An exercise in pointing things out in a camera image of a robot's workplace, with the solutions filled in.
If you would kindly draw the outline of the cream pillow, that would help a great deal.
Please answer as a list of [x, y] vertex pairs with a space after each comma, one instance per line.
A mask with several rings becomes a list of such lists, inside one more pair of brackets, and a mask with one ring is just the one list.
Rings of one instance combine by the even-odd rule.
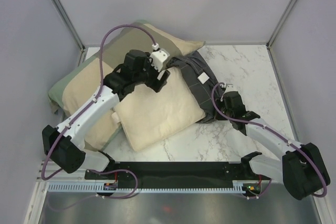
[[160, 142], [205, 117], [180, 69], [172, 67], [166, 85], [158, 93], [141, 84], [111, 114], [136, 152]]

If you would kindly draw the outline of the dark grey plaid pillowcase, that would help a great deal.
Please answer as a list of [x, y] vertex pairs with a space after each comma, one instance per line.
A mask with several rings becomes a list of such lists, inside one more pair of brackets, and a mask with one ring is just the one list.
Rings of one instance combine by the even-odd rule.
[[173, 57], [167, 64], [169, 68], [180, 70], [184, 81], [196, 99], [205, 116], [198, 123], [215, 121], [215, 108], [212, 104], [211, 93], [218, 80], [198, 51], [186, 56]]

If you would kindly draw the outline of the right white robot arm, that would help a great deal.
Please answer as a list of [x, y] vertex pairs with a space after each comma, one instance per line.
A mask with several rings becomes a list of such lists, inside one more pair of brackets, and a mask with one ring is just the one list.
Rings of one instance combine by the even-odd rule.
[[212, 95], [211, 100], [217, 114], [228, 120], [235, 130], [259, 142], [276, 156], [272, 159], [263, 154], [250, 154], [249, 160], [240, 165], [244, 178], [264, 175], [282, 183], [297, 200], [310, 195], [317, 198], [327, 195], [330, 177], [316, 145], [287, 139], [260, 115], [246, 110], [235, 90], [225, 92], [219, 99]]

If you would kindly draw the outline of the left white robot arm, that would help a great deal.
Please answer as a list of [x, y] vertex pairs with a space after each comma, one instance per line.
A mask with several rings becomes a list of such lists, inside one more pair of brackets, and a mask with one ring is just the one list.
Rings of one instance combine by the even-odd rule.
[[130, 50], [122, 64], [106, 75], [93, 95], [68, 119], [42, 131], [47, 159], [71, 174], [80, 168], [96, 170], [103, 179], [114, 175], [113, 159], [101, 151], [85, 149], [85, 135], [100, 118], [114, 108], [139, 84], [159, 92], [170, 73], [165, 69], [169, 53]]

